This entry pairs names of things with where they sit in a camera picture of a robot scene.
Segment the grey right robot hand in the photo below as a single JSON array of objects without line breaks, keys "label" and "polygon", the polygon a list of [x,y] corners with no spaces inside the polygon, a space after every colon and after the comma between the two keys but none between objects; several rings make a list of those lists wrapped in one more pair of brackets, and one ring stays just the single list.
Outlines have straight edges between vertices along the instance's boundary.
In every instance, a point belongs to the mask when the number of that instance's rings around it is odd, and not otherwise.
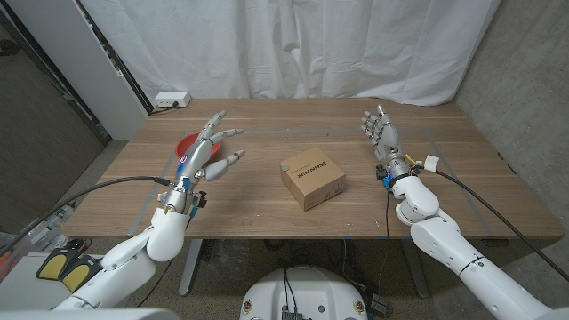
[{"label": "grey right robot hand", "polygon": [[381,105],[377,106],[376,114],[365,111],[361,122],[361,130],[373,145],[374,154],[387,174],[392,179],[407,176],[410,165],[405,161],[397,129]]}]

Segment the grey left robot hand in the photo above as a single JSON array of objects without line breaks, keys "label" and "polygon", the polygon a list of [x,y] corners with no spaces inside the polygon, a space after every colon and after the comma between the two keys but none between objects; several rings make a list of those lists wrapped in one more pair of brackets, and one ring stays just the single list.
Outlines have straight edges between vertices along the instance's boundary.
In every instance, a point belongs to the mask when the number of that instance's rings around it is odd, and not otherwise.
[{"label": "grey left robot hand", "polygon": [[229,129],[215,132],[216,127],[227,112],[222,110],[215,114],[199,132],[196,141],[188,148],[180,159],[175,181],[164,199],[164,208],[176,213],[187,214],[191,196],[195,186],[201,179],[213,181],[221,178],[245,154],[238,150],[231,156],[212,164],[207,164],[212,157],[212,148],[224,138],[244,132],[243,129]]}]

